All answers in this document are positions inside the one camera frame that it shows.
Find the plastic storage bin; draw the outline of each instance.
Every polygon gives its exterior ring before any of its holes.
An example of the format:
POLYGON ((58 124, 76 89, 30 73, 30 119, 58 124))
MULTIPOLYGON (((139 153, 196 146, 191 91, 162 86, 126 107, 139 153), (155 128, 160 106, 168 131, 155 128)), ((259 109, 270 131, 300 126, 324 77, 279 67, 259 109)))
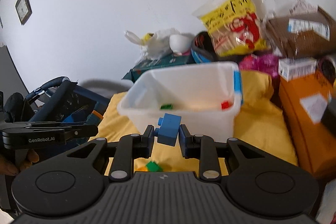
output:
POLYGON ((226 142, 233 136, 234 118, 241 101, 238 65, 215 62, 147 71, 120 101, 117 110, 128 116, 140 133, 149 124, 157 126, 164 113, 171 113, 182 117, 181 123, 190 134, 226 142), (223 101, 232 106, 222 110, 223 101), (173 110, 160 110, 164 104, 173 104, 173 110))

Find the yellow cloth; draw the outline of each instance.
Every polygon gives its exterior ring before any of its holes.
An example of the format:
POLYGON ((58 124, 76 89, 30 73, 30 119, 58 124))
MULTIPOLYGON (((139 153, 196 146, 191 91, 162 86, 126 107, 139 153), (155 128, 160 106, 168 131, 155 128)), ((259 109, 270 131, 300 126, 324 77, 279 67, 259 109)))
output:
MULTIPOLYGON (((235 119, 234 137, 297 165, 295 149, 283 120, 282 111, 269 101, 273 95, 270 76, 256 71, 242 71, 241 79, 244 104, 235 119)), ((119 93, 112 97, 104 119, 99 125, 99 133, 94 138, 105 137, 109 142, 115 142, 124 135, 139 133, 126 116, 120 116, 117 112, 117 104, 125 94, 119 93)), ((179 142, 172 147, 155 141, 152 157, 136 159, 134 170, 144 167, 150 160, 155 161, 167 172, 195 171, 198 173, 199 169, 199 160, 186 160, 182 157, 179 142)), ((227 175, 224 160, 220 159, 219 162, 222 175, 227 175)))

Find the finger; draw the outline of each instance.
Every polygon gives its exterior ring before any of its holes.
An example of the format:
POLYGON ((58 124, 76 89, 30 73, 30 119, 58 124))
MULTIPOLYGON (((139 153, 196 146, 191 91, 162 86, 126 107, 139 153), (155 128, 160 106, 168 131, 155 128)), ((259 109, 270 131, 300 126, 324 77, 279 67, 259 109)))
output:
POLYGON ((14 164, 8 161, 3 155, 0 155, 0 174, 15 176, 19 173, 14 164))
POLYGON ((27 153, 27 160, 36 163, 40 160, 40 158, 33 149, 29 149, 27 153))
POLYGON ((26 170, 27 168, 31 167, 33 164, 31 161, 24 160, 20 165, 20 171, 26 170))

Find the clock face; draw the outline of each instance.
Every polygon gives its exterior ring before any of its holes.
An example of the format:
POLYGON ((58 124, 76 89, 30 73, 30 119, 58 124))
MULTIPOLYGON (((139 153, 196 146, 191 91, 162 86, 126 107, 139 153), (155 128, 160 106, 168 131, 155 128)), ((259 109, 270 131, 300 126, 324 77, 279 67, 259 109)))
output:
POLYGON ((29 12, 27 3, 25 0, 21 0, 16 8, 17 13, 19 14, 20 20, 22 21, 26 14, 29 12))

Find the magenta plastic bag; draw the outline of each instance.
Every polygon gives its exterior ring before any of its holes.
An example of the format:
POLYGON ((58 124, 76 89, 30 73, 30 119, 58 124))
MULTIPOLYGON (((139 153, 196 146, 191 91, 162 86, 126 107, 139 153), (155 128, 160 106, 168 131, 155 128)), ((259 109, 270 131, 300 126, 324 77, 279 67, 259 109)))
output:
POLYGON ((258 70, 269 74, 272 79, 278 77, 279 58, 273 54, 262 56, 249 55, 246 56, 240 63, 240 70, 258 70))

